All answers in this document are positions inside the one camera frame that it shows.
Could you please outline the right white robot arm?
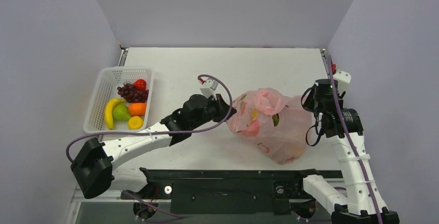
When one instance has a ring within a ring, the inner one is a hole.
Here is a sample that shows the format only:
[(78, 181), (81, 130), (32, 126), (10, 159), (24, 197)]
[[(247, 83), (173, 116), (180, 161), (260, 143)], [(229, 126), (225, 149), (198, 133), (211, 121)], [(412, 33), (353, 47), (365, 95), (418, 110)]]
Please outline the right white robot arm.
[(375, 183), (360, 116), (354, 109), (343, 108), (337, 85), (329, 79), (316, 80), (303, 94), (302, 106), (313, 113), (317, 135), (325, 136), (335, 151), (346, 195), (316, 173), (295, 179), (292, 190), (300, 197), (311, 195), (331, 215), (332, 223), (400, 223)]

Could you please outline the pink plastic bag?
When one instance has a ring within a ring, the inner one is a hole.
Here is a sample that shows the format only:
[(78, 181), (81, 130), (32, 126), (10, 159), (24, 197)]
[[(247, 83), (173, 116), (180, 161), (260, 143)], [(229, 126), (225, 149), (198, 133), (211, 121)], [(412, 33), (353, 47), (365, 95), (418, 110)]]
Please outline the pink plastic bag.
[(312, 115), (303, 109), (300, 96), (287, 97), (273, 88), (247, 91), (232, 106), (227, 121), (232, 133), (284, 165), (300, 158), (306, 148)]

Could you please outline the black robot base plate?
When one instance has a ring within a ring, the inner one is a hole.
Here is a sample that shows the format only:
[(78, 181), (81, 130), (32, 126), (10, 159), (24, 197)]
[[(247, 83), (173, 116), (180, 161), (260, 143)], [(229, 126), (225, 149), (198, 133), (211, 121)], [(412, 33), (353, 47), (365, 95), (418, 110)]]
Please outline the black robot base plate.
[(169, 200), (170, 211), (192, 214), (288, 214), (291, 205), (309, 202), (302, 179), (307, 170), (155, 170), (142, 168), (147, 185), (126, 190), (123, 200)]

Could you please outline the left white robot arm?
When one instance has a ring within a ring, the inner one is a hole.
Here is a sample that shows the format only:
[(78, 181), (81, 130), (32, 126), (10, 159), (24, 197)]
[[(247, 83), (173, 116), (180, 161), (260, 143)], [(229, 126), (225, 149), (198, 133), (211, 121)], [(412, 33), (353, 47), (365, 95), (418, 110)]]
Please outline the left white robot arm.
[(71, 161), (70, 169), (86, 199), (98, 197), (110, 188), (129, 190), (141, 198), (148, 198), (154, 193), (154, 183), (140, 169), (120, 169), (122, 164), (155, 149), (182, 142), (192, 134), (202, 132), (200, 126), (208, 122), (219, 126), (236, 112), (220, 94), (192, 95), (181, 108), (140, 132), (126, 132), (122, 138), (104, 142), (88, 136)]

